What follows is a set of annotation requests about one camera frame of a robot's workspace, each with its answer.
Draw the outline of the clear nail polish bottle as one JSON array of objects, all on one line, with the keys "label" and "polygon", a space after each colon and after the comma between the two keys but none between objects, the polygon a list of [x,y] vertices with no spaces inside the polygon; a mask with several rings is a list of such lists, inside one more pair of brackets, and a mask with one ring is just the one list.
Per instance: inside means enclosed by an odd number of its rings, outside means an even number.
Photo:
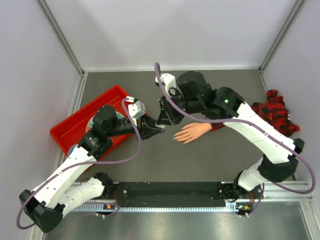
[{"label": "clear nail polish bottle", "polygon": [[155,126],[158,127],[158,128],[161,128],[161,129],[163,129],[163,130],[164,130],[165,127],[166,127],[164,124],[158,124],[158,123],[156,123]]}]

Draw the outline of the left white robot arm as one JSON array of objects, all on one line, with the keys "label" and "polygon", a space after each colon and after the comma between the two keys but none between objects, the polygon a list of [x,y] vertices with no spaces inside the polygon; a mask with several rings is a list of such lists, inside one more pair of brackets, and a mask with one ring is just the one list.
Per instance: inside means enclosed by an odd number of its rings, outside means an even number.
[{"label": "left white robot arm", "polygon": [[88,182],[70,189],[75,180],[113,146],[112,137],[135,133],[139,141],[165,131],[164,125],[150,117],[140,101],[123,107],[127,117],[118,118],[111,105],[98,109],[92,128],[73,148],[71,154],[51,176],[33,190],[20,195],[21,213],[25,213],[43,233],[51,232],[73,209],[91,199],[109,198],[113,182],[105,173],[97,173]]}]

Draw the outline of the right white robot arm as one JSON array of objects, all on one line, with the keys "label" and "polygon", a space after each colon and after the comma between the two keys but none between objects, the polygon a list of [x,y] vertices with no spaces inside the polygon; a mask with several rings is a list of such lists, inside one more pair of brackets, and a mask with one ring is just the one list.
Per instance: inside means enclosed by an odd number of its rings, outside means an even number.
[{"label": "right white robot arm", "polygon": [[175,78],[161,73],[159,66],[155,68],[155,84],[165,92],[159,99],[158,124],[177,125],[184,117],[202,114],[212,123],[221,120],[262,151],[262,158],[235,178],[232,188],[237,197],[245,198],[267,181],[281,183],[296,171],[296,154],[303,150],[304,141],[277,131],[233,89],[212,89],[204,76],[193,70]]}]

